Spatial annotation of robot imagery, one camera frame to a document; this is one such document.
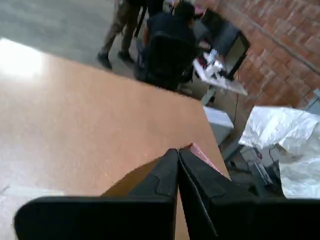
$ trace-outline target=black office chair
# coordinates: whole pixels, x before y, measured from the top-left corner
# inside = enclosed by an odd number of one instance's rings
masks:
[[[138,59],[134,69],[136,79],[175,91],[180,83],[188,82],[193,60],[202,53],[200,48],[183,39],[157,33],[149,42],[148,53],[137,43]]]

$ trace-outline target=dark hair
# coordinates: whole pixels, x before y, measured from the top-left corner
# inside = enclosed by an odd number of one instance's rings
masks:
[[[190,2],[182,0],[176,6],[174,15],[189,21],[195,17],[195,7]]]

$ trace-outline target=wooden table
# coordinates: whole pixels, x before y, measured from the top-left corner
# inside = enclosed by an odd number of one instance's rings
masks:
[[[99,196],[169,148],[197,143],[228,176],[199,101],[7,39],[0,113],[0,188],[12,189],[0,191],[0,239],[14,239],[28,189]],[[177,211],[176,239],[186,239],[181,203]]]

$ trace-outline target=white plastic bag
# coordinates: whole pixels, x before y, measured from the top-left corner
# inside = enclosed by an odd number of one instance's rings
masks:
[[[320,199],[320,116],[287,107],[255,106],[239,144],[279,144],[280,178],[287,198]]]

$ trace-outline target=person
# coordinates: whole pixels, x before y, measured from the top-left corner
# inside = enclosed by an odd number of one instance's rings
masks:
[[[104,45],[97,55],[98,61],[108,69],[112,69],[109,60],[109,52],[114,43],[116,36],[122,32],[126,26],[121,44],[121,50],[118,52],[118,57],[127,63],[134,63],[134,60],[129,54],[132,37],[138,23],[138,16],[142,6],[148,7],[149,15],[156,14],[162,11],[164,0],[123,0],[120,4],[111,27],[107,32],[104,40]]]
[[[174,9],[174,15],[161,12],[147,20],[147,25],[143,32],[142,45],[144,47],[143,55],[148,52],[148,43],[152,37],[162,32],[172,38],[181,38],[196,45],[196,36],[193,32],[195,23],[195,7],[187,2],[180,1]]]

